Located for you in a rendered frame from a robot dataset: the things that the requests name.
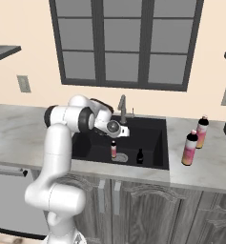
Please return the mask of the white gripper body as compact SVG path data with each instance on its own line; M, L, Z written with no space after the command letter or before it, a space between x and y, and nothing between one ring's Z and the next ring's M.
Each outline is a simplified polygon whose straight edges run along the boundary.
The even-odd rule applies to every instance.
M119 126L117 136L118 137L129 137L130 136L130 129L126 126Z

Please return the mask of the grey sink tap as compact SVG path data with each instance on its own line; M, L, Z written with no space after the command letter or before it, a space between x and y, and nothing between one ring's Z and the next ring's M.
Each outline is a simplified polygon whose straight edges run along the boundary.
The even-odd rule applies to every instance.
M134 113L127 113L126 111L126 95L122 94L117 109L121 112L121 124L127 123L127 118L134 118Z

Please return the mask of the grey sink drain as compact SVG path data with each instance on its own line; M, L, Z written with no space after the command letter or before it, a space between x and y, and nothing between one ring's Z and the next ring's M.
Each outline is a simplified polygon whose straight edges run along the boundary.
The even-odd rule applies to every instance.
M112 161L126 163L128 159L129 159L128 155L126 155L123 152L118 152L116 154L116 157L112 158Z

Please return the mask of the black kitchen sink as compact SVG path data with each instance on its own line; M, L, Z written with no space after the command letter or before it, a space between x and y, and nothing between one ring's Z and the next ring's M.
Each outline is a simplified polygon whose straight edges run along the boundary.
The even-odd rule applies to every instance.
M169 170L166 120L134 117L127 119L126 126L130 129L130 136L114 140L116 153L128 155L126 163L112 161L113 139L96 131L76 133L73 136L72 159ZM142 149L144 155L143 164L136 163L139 149Z

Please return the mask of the large pink bottle black cap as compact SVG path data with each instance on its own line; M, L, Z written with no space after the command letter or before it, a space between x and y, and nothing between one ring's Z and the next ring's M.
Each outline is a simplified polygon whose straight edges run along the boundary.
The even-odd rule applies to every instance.
M198 136L196 130L191 132L186 137L185 147L182 154L181 163L185 166L191 166L195 155L195 147L197 144Z
M203 147L205 136L206 136L206 132L207 132L207 129L208 129L208 125L209 125L208 116L207 115L203 115L198 120L197 127L196 127L196 134L197 134L197 137L198 137L198 140L197 140L197 143L196 143L196 147L198 149L201 149Z

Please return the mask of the grey wooden cupboard door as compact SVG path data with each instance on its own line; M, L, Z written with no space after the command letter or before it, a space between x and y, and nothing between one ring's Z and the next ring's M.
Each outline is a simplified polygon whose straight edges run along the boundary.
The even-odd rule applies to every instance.
M82 233L88 244L112 244L111 224L108 212L108 181L105 179L105 213L99 212L98 185L100 178L95 176L81 176L68 173L56 180L57 183L74 186L86 194L84 211L73 219L76 227Z
M120 215L113 210L113 244L186 244L202 192L121 181Z
M226 244L226 193L203 193L186 244Z

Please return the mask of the dark framed window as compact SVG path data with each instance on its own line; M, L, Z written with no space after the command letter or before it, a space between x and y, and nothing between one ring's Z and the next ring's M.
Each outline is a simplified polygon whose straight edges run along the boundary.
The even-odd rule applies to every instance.
M61 83L184 92L204 0L49 0Z

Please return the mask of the grey dishwasher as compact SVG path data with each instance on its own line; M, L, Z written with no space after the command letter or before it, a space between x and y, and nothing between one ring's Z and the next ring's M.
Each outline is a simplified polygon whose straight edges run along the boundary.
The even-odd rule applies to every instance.
M0 166L0 169L22 169ZM0 174L0 233L43 240L49 233L44 213L25 202L25 191L32 183L26 177Z

